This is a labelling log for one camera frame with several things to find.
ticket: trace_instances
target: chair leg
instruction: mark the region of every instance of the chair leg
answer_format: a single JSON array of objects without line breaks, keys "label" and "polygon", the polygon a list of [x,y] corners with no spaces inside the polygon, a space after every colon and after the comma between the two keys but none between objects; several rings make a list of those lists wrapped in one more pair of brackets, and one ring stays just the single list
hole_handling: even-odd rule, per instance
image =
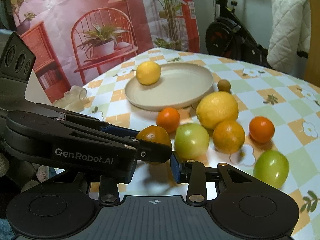
[{"label": "chair leg", "polygon": [[101,74],[102,74],[102,71],[101,71],[100,66],[97,66],[97,70],[98,70],[99,75],[101,75]]},{"label": "chair leg", "polygon": [[81,80],[82,80],[83,85],[85,85],[86,82],[85,82],[85,76],[84,76],[83,71],[80,71],[80,76],[81,76]]}]

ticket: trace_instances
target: yellow fruit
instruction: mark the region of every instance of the yellow fruit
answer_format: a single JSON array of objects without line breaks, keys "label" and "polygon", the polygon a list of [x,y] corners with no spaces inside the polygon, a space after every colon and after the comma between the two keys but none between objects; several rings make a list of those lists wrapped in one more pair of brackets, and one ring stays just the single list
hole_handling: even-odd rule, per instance
[{"label": "yellow fruit", "polygon": [[219,91],[225,91],[225,92],[229,92],[231,89],[231,84],[228,80],[226,79],[221,79],[218,82],[218,90]]},{"label": "yellow fruit", "polygon": [[218,123],[238,118],[238,102],[228,92],[213,92],[202,98],[196,114],[203,127],[214,130]]},{"label": "yellow fruit", "polygon": [[[146,140],[146,141],[166,144],[172,148],[171,140],[168,133],[166,132],[165,129],[163,129],[160,126],[150,125],[147,128],[141,130],[137,134],[136,138]],[[161,163],[155,163],[155,162],[146,162],[146,163],[149,163],[152,165],[161,164]]]},{"label": "yellow fruit", "polygon": [[142,62],[136,70],[136,78],[142,85],[156,83],[161,75],[161,67],[153,61]]},{"label": "yellow fruit", "polygon": [[243,146],[245,133],[236,121],[227,120],[217,125],[213,131],[212,140],[219,152],[233,154]]}]

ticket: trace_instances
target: camera lens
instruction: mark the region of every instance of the camera lens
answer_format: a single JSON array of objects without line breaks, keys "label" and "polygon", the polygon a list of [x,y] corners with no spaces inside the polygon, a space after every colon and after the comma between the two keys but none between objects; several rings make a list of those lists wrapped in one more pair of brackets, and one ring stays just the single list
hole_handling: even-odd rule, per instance
[{"label": "camera lens", "polygon": [[24,53],[21,53],[16,63],[16,72],[19,72],[24,63]]},{"label": "camera lens", "polygon": [[31,61],[28,60],[26,66],[24,67],[24,73],[27,74],[31,66]]},{"label": "camera lens", "polygon": [[13,45],[9,48],[7,55],[5,56],[5,64],[9,66],[13,61],[14,55],[16,54],[16,47]]}]

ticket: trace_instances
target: white flower pot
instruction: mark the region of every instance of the white flower pot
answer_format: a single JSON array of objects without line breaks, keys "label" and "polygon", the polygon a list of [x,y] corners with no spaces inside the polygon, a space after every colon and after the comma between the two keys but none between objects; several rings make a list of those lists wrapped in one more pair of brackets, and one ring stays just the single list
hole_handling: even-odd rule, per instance
[{"label": "white flower pot", "polygon": [[113,53],[114,45],[115,45],[114,41],[109,41],[109,42],[107,42],[105,44],[102,44],[100,46],[94,47],[94,53],[98,57],[103,57],[103,56],[109,55],[109,54]]}]

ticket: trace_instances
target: printed backdrop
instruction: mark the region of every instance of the printed backdrop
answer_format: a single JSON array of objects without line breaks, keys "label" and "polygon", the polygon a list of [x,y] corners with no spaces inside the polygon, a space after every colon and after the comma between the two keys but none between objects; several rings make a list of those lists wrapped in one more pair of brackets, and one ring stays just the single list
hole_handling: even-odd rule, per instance
[{"label": "printed backdrop", "polygon": [[11,0],[53,103],[153,47],[199,52],[193,0]]}]

